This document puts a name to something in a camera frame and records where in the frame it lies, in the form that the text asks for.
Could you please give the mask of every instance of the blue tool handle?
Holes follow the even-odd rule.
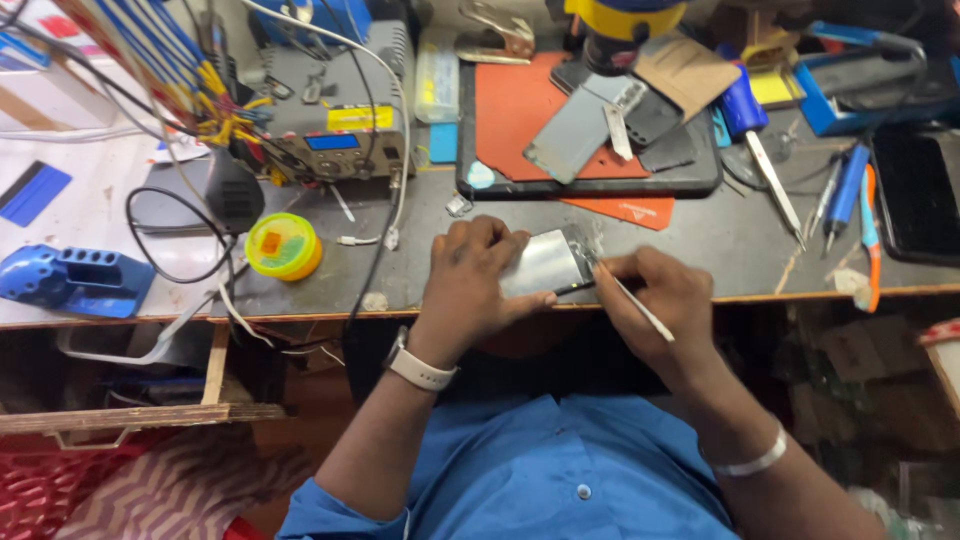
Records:
[[[858,28],[855,26],[844,26],[842,24],[830,24],[822,20],[816,21],[806,28],[807,35],[814,37],[825,37],[849,43],[850,45],[860,45],[863,47],[879,47],[892,51],[911,51],[921,53],[924,50],[923,45],[916,39],[897,36],[879,30],[869,28]]]
[[[831,222],[834,225],[846,225],[850,222],[850,214],[856,204],[856,194],[860,190],[863,172],[867,168],[867,160],[869,159],[870,149],[866,145],[861,143],[853,147],[850,159],[847,160],[847,166],[844,167],[843,173],[840,175],[836,193],[827,209],[826,223],[828,225]]]
[[[717,48],[717,52],[740,69],[740,78],[721,95],[721,109],[727,118],[730,135],[742,137],[749,131],[758,132],[767,127],[770,119],[767,118],[767,113],[760,103],[756,102],[754,92],[750,88],[750,77],[743,62],[727,43],[722,43]]]

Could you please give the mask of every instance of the hand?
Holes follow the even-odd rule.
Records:
[[[636,297],[673,333],[674,343],[663,339],[623,294],[614,276],[621,281],[646,281],[647,286],[639,289]],[[690,268],[654,248],[642,247],[632,255],[603,259],[594,268],[593,277],[597,296],[613,326],[630,350],[653,368],[671,391],[695,378],[710,377],[718,368],[726,370],[713,348],[713,277],[708,272]]]
[[[450,369],[475,341],[557,303],[550,291],[503,298],[500,273],[520,255],[530,233],[511,233],[482,215],[456,221],[433,239],[423,307],[410,330],[410,353]]]

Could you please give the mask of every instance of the smartphone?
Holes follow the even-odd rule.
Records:
[[[544,290],[561,296],[593,285],[595,250],[579,227],[568,225],[531,236],[527,247],[500,276],[507,298]]]
[[[948,172],[947,153],[960,144],[933,135],[887,129],[874,136],[877,213],[891,257],[960,266],[960,178]]]

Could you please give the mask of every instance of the phone display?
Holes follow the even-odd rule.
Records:
[[[958,151],[933,135],[888,129],[874,137],[876,206],[891,257],[960,266],[960,179],[945,162]]]

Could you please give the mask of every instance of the red patterned cloth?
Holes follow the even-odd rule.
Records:
[[[261,459],[249,425],[196,426],[128,463],[63,525],[61,540],[222,540],[248,507],[302,483],[302,449]]]

